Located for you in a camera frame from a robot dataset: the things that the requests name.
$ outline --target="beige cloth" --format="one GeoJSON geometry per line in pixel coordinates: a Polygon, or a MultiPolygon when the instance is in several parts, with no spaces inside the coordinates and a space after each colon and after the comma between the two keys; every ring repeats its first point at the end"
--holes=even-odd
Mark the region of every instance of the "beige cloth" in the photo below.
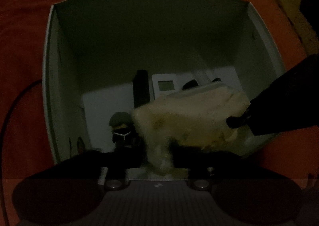
{"type": "Polygon", "coordinates": [[[238,129],[226,124],[240,116],[250,102],[244,92],[221,82],[168,96],[132,111],[137,132],[145,139],[149,162],[161,173],[172,168],[169,141],[180,145],[222,150],[239,139],[238,129]]]}

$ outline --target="orange fabric surface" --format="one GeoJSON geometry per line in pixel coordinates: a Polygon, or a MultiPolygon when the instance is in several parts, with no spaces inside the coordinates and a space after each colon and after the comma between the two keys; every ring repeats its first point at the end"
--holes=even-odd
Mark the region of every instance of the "orange fabric surface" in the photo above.
{"type": "MultiPolygon", "coordinates": [[[[0,123],[15,97],[41,79],[42,49],[50,6],[62,0],[0,0],[0,123]]],[[[247,0],[269,28],[287,69],[306,57],[288,19],[274,0],[247,0]]],[[[262,166],[290,178],[306,178],[319,167],[319,129],[282,133],[255,155],[262,166]]],[[[4,138],[3,176],[11,225],[19,219],[11,194],[22,179],[53,165],[48,144],[41,86],[15,108],[4,138]]]]}

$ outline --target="box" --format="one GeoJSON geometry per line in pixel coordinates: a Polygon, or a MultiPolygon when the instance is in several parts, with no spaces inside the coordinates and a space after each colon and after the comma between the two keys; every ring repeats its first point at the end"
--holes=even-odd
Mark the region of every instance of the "box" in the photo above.
{"type": "MultiPolygon", "coordinates": [[[[114,149],[108,122],[134,108],[139,69],[174,73],[180,87],[203,69],[256,97],[285,72],[254,6],[242,0],[67,0],[49,15],[43,100],[55,162],[87,149],[114,149]]],[[[234,152],[249,155],[275,135],[250,135],[234,152]]]]}

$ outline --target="black cable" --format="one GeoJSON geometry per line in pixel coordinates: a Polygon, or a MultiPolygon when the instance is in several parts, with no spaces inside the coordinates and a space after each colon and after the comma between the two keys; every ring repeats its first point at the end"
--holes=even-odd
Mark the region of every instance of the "black cable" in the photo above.
{"type": "Polygon", "coordinates": [[[5,226],[10,226],[10,224],[9,224],[7,209],[5,207],[4,189],[3,189],[3,183],[2,183],[2,148],[3,148],[4,135],[5,135],[5,131],[7,129],[8,123],[9,123],[10,116],[11,116],[14,108],[16,107],[17,103],[21,100],[21,98],[23,97],[23,95],[25,95],[26,92],[28,92],[30,89],[32,89],[34,86],[36,86],[40,83],[42,83],[42,79],[33,82],[32,84],[27,86],[21,93],[19,93],[19,95],[16,97],[16,99],[11,104],[10,109],[8,110],[8,112],[6,114],[6,116],[4,118],[4,122],[3,122],[2,127],[1,127],[1,132],[0,132],[0,175],[1,175],[1,179],[0,179],[0,204],[1,204],[1,208],[2,208],[2,214],[3,214],[5,226]]]}

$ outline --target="orange cloth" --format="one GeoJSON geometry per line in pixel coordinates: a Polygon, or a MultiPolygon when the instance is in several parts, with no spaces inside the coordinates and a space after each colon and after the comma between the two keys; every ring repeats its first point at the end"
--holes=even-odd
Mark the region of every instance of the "orange cloth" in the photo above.
{"type": "MultiPolygon", "coordinates": [[[[0,124],[12,101],[41,79],[42,48],[50,6],[62,0],[0,0],[0,124]]],[[[298,36],[275,0],[247,0],[269,28],[287,69],[306,57],[298,36]]],[[[262,166],[291,178],[306,178],[319,167],[319,129],[282,133],[257,155],[262,166]]],[[[4,193],[11,225],[19,219],[11,194],[23,178],[53,165],[43,114],[41,86],[15,108],[4,138],[4,193]]]]}

